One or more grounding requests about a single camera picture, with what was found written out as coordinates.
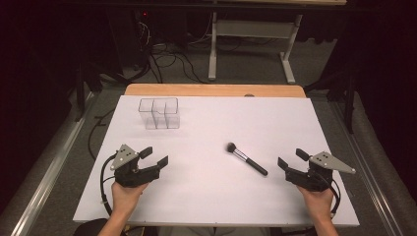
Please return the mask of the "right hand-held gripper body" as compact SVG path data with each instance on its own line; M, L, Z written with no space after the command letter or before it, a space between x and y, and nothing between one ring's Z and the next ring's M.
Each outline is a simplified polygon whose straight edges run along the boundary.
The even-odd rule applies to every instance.
M291 168L284 170L285 180L311 192L322 192L331 187L333 171L355 174L356 170L326 151L310 155L306 172Z

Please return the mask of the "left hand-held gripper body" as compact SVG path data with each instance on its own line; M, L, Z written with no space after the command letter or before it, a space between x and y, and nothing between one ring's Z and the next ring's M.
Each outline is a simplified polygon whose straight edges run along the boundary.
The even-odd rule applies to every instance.
M110 170L114 172L115 181L123 187L134 188L159 178L157 165L140 169L139 151L122 145L115 154Z

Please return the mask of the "black makeup brush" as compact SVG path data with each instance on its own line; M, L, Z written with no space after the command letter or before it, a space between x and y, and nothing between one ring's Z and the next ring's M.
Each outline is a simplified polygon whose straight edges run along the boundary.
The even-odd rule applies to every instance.
M226 146L226 150L229 153L232 153L236 155L237 157L241 158L242 160L244 160L247 164L249 164L252 168L254 168L256 171L261 173L263 176L268 175L268 172L263 167L261 167L260 164L258 164L256 161L254 161L249 156L247 156L244 152L239 150L237 146L235 146L234 143L228 143Z

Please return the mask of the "clear plastic organizer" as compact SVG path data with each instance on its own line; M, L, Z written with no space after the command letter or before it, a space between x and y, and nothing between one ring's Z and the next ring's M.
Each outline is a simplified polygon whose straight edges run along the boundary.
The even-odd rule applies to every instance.
M179 129L179 102L176 97L142 98L139 113L149 130Z

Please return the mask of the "person's right hand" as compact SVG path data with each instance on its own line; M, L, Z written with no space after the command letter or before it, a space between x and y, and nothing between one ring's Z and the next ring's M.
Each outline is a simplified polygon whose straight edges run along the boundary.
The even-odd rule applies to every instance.
M297 187L303 196L307 211L315 224L331 222L330 208L333 193L330 189L322 192L311 192Z

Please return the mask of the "person's left hand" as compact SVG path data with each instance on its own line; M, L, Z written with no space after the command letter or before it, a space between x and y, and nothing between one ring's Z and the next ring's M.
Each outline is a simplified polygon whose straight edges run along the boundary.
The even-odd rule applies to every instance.
M149 184L138 187L123 187L119 183L112 184L113 215L129 217L137 206L139 198Z

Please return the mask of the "white table board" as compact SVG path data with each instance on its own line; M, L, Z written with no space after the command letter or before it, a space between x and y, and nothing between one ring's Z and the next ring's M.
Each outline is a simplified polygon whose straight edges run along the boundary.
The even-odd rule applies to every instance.
M131 222L154 226L274 227L307 226L311 220L297 188L285 180L277 161L304 171L309 154L328 149L312 101L284 97L196 97L178 100L179 129L148 130L138 97L120 97L75 220L102 218L107 212L102 192L110 192L111 171L104 161L122 145L136 151L152 147L140 161L152 166L168 156L160 177L141 196ZM228 143L244 152L267 176L226 150Z

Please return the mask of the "person's dark clothing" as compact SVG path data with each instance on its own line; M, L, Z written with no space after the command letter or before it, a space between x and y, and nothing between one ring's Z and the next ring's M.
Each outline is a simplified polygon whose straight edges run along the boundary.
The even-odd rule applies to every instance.
M73 236L97 236L106 223L106 218L85 222L77 227Z

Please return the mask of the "black stand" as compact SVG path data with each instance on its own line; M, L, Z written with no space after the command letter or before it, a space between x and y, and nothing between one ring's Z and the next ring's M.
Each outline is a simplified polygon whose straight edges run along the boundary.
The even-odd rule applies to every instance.
M328 101L344 101L343 121L347 131L352 134L355 94L354 70L348 67L342 67L329 75L322 76L318 81L303 87L305 93L319 89L328 90Z
M85 87L88 87L91 92L102 91L98 68L92 62L81 62L76 70L77 122L81 120L86 111Z

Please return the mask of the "wooden table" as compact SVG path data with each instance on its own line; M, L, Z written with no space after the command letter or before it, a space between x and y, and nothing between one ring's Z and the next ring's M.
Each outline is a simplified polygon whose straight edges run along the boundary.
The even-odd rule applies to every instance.
M300 86L288 85L199 85L199 84L131 84L126 95L154 96L256 96L305 98Z

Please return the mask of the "dark computer case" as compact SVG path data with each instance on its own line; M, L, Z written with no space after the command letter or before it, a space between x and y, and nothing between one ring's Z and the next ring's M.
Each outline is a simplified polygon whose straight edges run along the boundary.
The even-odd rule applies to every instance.
M148 63L149 51L141 45L135 12L129 9L106 11L121 67L121 75L131 78Z

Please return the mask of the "metal floor rail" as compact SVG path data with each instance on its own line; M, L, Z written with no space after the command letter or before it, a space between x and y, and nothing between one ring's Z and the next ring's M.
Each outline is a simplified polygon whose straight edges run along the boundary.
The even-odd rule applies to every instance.
M346 137L351 150L353 151L353 161L355 162L356 171L362 177L364 185L367 188L367 192L379 215L380 220L384 225L388 236L403 236L402 229L394 217L387 197L383 193L375 175L372 172L372 169L370 168L370 165L366 161L364 152L360 149L359 143L355 136L351 134L346 128L342 109L339 107L337 102L331 102L329 106L331 111L337 117L337 122L343 130L343 134Z
M93 160L89 132L98 96L87 95L81 119L69 117L0 214L0 236L72 236L73 220Z

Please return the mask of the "white desk frame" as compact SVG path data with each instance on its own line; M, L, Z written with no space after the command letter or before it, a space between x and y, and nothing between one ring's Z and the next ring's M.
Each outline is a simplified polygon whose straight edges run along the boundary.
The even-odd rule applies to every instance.
M301 26L303 16L297 15L291 23L219 20L217 13L211 14L211 40L210 55L208 60L208 79L216 79L217 66L217 38L219 36L254 37L286 39L286 49L278 53L280 63L289 84L295 84L296 80L289 62L290 54Z

